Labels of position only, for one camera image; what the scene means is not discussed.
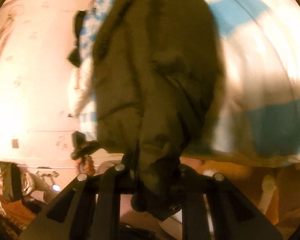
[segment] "paw print pattern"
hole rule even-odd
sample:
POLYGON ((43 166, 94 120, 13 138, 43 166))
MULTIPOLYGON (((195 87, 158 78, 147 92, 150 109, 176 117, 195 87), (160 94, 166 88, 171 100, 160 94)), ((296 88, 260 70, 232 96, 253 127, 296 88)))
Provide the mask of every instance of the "paw print pattern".
POLYGON ((13 83, 13 86, 15 88, 19 87, 21 85, 21 76, 17 76, 17 79, 15 80, 15 82, 13 83))
POLYGON ((13 56, 8 56, 8 57, 6 57, 6 61, 10 61, 10 60, 12 60, 13 59, 13 56))
POLYGON ((41 5, 41 7, 42 7, 43 9, 49 8, 48 2, 44 2, 44 3, 41 5))
POLYGON ((12 16, 21 16, 25 13, 25 8, 23 4, 17 4, 11 7, 9 14, 12 16))
POLYGON ((29 36, 29 39, 34 40, 36 37, 37 37, 37 32, 34 32, 29 36))
POLYGON ((65 150, 68 148, 68 144, 66 142, 66 137, 61 135, 58 137, 58 141, 56 142, 56 146, 59 147, 61 150, 65 150))

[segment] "blue and white fabric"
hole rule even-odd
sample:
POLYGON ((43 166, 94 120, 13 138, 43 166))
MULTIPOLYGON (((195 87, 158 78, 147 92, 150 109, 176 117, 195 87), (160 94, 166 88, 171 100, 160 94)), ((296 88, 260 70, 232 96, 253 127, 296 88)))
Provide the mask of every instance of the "blue and white fabric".
POLYGON ((93 60, 87 57, 80 68, 74 68, 68 86, 69 108, 72 116, 79 118, 80 131, 87 140, 96 140, 96 100, 91 93, 93 60))
MULTIPOLYGON (((218 24, 225 73, 202 138, 185 156, 270 167, 300 162, 299 5, 295 0, 206 1, 218 24)), ((85 17, 83 59, 91 56, 113 3, 95 0, 85 17)), ((96 107, 93 97, 90 102, 96 107)))
MULTIPOLYGON (((82 62, 92 58, 92 49, 96 34, 101 27, 106 15, 111 10, 115 0, 94 0, 94 5, 90 8, 85 18, 80 32, 80 59, 82 62)), ((97 103, 93 90, 89 88, 89 98, 86 105, 80 112, 80 131, 86 135, 87 140, 97 139, 97 103)))

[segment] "screw head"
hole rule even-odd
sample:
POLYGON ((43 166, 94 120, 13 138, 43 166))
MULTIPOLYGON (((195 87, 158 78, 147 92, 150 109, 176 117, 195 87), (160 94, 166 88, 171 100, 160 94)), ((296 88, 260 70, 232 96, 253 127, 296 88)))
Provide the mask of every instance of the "screw head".
POLYGON ((126 168, 126 167, 125 167, 123 164, 121 164, 121 163, 117 164, 117 165, 114 167, 114 169, 115 169, 116 171, 124 171, 125 168, 126 168))
POLYGON ((185 164, 179 165, 179 171, 185 171, 186 169, 187 169, 187 165, 185 165, 185 164))
POLYGON ((214 179, 217 181, 223 181, 225 179, 225 176, 223 176, 221 173, 217 173, 214 175, 214 179))
POLYGON ((181 210, 181 205, 180 204, 172 204, 170 206, 170 209, 173 211, 173 212, 179 212, 181 210))
POLYGON ((81 173, 78 175, 77 179, 78 181, 84 181, 87 179, 87 177, 88 177, 87 174, 81 173))

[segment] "black metal mount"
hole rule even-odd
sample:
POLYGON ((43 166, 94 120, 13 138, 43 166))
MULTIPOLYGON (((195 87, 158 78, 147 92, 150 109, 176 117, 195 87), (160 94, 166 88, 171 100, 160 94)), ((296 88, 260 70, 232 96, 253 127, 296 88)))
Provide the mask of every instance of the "black metal mount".
POLYGON ((84 158, 85 155, 91 155, 101 148, 98 141, 87 141, 85 134, 78 131, 75 131, 72 134, 72 144, 74 150, 70 157, 73 160, 84 158))
MULTIPOLYGON (((135 164, 122 162, 93 177, 82 173, 37 215, 19 239, 119 240, 120 196, 137 192, 135 164)), ((181 164, 171 192, 178 196, 172 212, 182 208, 183 240, 211 239, 204 194, 215 240, 282 239, 257 207, 220 173, 208 177, 181 164)))

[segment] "dark green jacket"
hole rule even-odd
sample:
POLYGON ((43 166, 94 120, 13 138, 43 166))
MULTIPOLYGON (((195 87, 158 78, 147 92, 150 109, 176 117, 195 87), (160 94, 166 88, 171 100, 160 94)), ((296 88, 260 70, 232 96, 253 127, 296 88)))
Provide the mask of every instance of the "dark green jacket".
POLYGON ((118 153, 139 140, 140 177, 156 195, 201 134, 220 70, 217 36, 203 0, 116 0, 96 37, 98 140, 118 153))

